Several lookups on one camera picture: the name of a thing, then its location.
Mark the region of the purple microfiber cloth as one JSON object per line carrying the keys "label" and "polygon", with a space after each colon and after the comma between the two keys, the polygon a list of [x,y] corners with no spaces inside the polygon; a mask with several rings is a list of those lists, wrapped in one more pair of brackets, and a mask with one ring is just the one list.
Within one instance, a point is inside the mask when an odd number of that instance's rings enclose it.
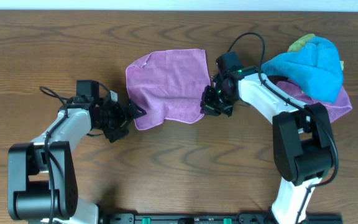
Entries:
{"label": "purple microfiber cloth", "polygon": [[204,117],[201,97],[210,84],[206,51],[154,51],[126,68],[129,98],[146,111],[135,120],[139,131],[166,120],[193,124]]}

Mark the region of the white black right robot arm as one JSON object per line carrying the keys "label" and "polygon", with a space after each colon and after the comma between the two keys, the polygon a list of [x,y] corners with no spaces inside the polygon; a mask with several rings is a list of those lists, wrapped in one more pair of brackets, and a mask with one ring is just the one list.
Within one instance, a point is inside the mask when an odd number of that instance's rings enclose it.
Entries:
{"label": "white black right robot arm", "polygon": [[256,67],[235,67],[219,72],[201,98],[204,114],[232,115],[241,100],[253,106],[271,124],[273,158],[281,175],[271,212],[273,223],[329,223],[340,218],[307,215],[315,188],[337,166],[328,112],[320,104],[293,99]]}

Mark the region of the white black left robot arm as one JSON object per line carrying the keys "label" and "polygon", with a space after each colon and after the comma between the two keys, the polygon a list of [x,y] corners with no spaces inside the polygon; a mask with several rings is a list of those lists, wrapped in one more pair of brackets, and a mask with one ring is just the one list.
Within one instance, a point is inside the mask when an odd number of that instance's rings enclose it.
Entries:
{"label": "white black left robot arm", "polygon": [[56,120],[37,138],[8,152],[8,213],[13,220],[49,223],[98,221],[98,208],[79,199],[72,154],[91,130],[110,142],[128,134],[128,124],[144,116],[132,100],[115,92],[76,95],[63,102]]}

